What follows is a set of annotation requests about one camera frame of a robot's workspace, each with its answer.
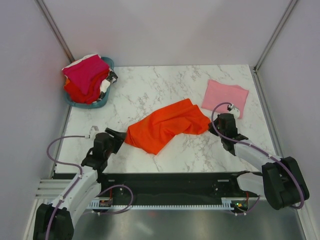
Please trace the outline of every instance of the pink folded towel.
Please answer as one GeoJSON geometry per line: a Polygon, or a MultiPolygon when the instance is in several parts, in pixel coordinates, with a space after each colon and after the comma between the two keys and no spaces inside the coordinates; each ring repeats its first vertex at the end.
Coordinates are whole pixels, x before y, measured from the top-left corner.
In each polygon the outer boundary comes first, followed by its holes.
{"type": "MultiPolygon", "coordinates": [[[[225,85],[209,79],[201,107],[212,111],[218,104],[230,102],[240,110],[241,119],[244,114],[248,94],[249,91],[239,85],[225,85]]],[[[226,106],[220,106],[216,111],[222,114],[228,112],[226,106]]]]}
{"type": "Polygon", "coordinates": [[[101,73],[106,71],[109,71],[109,65],[97,54],[62,69],[63,74],[80,89],[83,95],[88,94],[93,80],[96,81],[94,88],[100,87],[101,82],[106,78],[101,73]]]}

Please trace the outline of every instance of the white wall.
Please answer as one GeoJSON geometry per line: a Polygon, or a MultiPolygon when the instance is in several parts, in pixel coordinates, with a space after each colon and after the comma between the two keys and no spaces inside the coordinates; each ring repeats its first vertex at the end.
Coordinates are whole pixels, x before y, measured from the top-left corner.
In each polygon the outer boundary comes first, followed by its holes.
{"type": "Polygon", "coordinates": [[[255,65],[290,0],[44,0],[76,59],[255,65]]]}
{"type": "Polygon", "coordinates": [[[0,3],[0,239],[20,240],[35,191],[48,177],[49,142],[67,106],[68,63],[33,0],[0,3]]]}
{"type": "Polygon", "coordinates": [[[299,1],[260,69],[284,153],[297,159],[320,237],[320,1],[299,1]]]}

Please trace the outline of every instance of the white marble surface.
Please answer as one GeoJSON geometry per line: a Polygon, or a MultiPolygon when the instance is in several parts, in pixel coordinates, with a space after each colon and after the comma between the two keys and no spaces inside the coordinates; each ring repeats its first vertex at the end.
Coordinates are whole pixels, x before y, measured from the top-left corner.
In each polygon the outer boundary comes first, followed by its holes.
{"type": "MultiPolygon", "coordinates": [[[[153,111],[190,98],[201,106],[208,79],[223,84],[240,85],[249,90],[243,119],[236,121],[238,130],[256,145],[274,153],[271,137],[248,65],[193,65],[116,67],[119,76],[111,87],[107,104],[99,109],[73,107],[65,135],[85,135],[91,126],[101,131],[106,127],[126,132],[128,126],[153,111]]],[[[201,108],[208,117],[209,110],[201,108]]],[[[93,140],[64,140],[59,156],[62,162],[80,164],[93,140]]],[[[105,172],[232,172],[256,170],[246,161],[225,151],[220,138],[209,132],[202,135],[180,134],[173,138],[158,155],[124,143],[112,154],[105,172]]],[[[56,173],[75,173],[75,167],[58,165],[56,173]]]]}

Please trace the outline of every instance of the pile of clothes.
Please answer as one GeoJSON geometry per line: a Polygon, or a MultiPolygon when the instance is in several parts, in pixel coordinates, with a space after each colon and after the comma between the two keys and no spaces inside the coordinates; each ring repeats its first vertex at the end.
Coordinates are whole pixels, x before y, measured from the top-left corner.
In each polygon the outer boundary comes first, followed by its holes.
{"type": "Polygon", "coordinates": [[[92,104],[106,95],[118,76],[98,54],[86,55],[62,69],[64,90],[75,103],[92,104]]]}

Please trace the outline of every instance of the laundry basket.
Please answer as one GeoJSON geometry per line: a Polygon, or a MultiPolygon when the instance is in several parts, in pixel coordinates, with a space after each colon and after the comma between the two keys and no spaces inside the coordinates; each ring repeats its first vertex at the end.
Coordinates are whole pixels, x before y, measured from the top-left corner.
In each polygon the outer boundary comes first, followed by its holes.
{"type": "MultiPolygon", "coordinates": [[[[114,70],[115,63],[111,58],[102,56],[101,59],[105,63],[107,63],[112,70],[114,70]]],[[[104,105],[106,105],[106,103],[108,101],[111,85],[112,84],[110,84],[110,86],[107,88],[107,90],[105,92],[105,96],[100,101],[96,101],[91,104],[74,102],[74,101],[72,101],[72,99],[70,98],[70,95],[67,92],[64,92],[64,99],[65,99],[66,103],[72,107],[76,107],[76,108],[80,108],[80,109],[98,109],[98,108],[101,108],[104,105]]]]}

